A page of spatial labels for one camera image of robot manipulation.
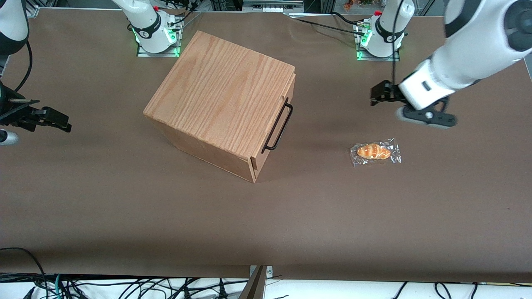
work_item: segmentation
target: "brown table surface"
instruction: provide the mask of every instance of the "brown table surface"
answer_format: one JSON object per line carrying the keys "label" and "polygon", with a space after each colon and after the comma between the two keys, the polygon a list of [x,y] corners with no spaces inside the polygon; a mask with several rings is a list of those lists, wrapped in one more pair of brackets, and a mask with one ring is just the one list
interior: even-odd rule
{"label": "brown table surface", "polygon": [[[311,18],[349,29],[332,16]],[[186,27],[296,67],[294,114],[256,184],[176,150],[142,111],[175,59],[137,58],[120,11],[41,10],[22,88],[72,133],[14,128],[0,147],[0,247],[50,273],[531,281],[532,84],[523,62],[462,90],[449,130],[369,105],[390,63],[356,60],[352,35],[282,14],[204,13]],[[443,44],[414,18],[397,77]],[[27,66],[14,55],[3,81]],[[349,148],[394,137],[402,164],[354,168]],[[36,271],[2,253],[0,271]]]}

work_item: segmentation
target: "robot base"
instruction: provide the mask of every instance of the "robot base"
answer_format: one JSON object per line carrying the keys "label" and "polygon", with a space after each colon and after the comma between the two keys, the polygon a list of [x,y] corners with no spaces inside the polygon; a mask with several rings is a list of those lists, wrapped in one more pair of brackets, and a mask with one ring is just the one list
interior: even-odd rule
{"label": "robot base", "polygon": [[[367,38],[368,30],[370,28],[369,19],[365,19],[363,22],[358,22],[353,25],[353,30],[355,32],[362,32],[366,34],[365,36],[360,36],[355,34],[355,47],[356,47],[356,59],[357,60],[367,60],[367,61],[393,61],[393,55],[388,57],[376,57],[371,55],[367,49],[362,47],[362,41]],[[395,51],[395,61],[399,61],[399,51]]]}
{"label": "robot base", "polygon": [[170,15],[170,22],[177,23],[168,27],[168,35],[170,39],[175,39],[175,43],[168,47],[165,51],[159,53],[151,53],[142,48],[137,40],[137,57],[179,57],[181,53],[181,40],[183,38],[183,16]]}

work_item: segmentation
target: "bread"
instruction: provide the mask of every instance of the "bread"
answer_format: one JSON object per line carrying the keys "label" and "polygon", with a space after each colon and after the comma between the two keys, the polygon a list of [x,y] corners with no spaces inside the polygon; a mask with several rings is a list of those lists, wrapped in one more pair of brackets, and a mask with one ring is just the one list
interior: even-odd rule
{"label": "bread", "polygon": [[356,150],[356,153],[362,158],[379,160],[388,159],[392,154],[388,149],[375,143],[359,147],[359,149]]}

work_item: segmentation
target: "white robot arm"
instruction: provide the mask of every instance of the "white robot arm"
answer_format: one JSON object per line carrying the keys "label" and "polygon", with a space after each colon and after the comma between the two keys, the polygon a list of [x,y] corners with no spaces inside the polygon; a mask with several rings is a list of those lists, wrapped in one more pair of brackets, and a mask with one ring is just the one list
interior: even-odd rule
{"label": "white robot arm", "polygon": [[445,45],[399,86],[383,81],[372,89],[372,105],[404,102],[399,119],[449,128],[456,124],[445,113],[451,94],[532,52],[532,0],[450,0],[444,20]]}
{"label": "white robot arm", "polygon": [[112,0],[124,11],[138,43],[150,53],[165,51],[176,42],[168,33],[173,20],[165,11],[155,9],[148,0]]}
{"label": "white robot arm", "polygon": [[[176,42],[169,34],[175,22],[164,11],[155,11],[148,0],[113,0],[126,14],[137,41],[147,52],[165,51]],[[0,55],[18,52],[28,41],[29,26],[24,0],[0,0]],[[39,101],[26,100],[18,89],[12,90],[0,81],[0,124],[34,131],[35,126],[51,126],[70,132],[68,116],[50,107],[40,110],[31,107]],[[18,142],[17,134],[0,130],[0,145]]]}
{"label": "white robot arm", "polygon": [[0,0],[0,55],[18,52],[28,40],[24,0]]}
{"label": "white robot arm", "polygon": [[414,15],[415,6],[412,0],[388,0],[382,15],[374,15],[368,21],[370,31],[361,43],[368,52],[376,57],[389,57],[401,46],[404,29]]}

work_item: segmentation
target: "wooden box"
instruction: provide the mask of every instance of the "wooden box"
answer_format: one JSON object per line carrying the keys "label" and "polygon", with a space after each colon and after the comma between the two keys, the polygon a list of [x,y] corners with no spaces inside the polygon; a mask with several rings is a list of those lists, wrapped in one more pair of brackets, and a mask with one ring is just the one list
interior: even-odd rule
{"label": "wooden box", "polygon": [[294,70],[198,31],[144,115],[178,149],[255,182],[292,114]]}

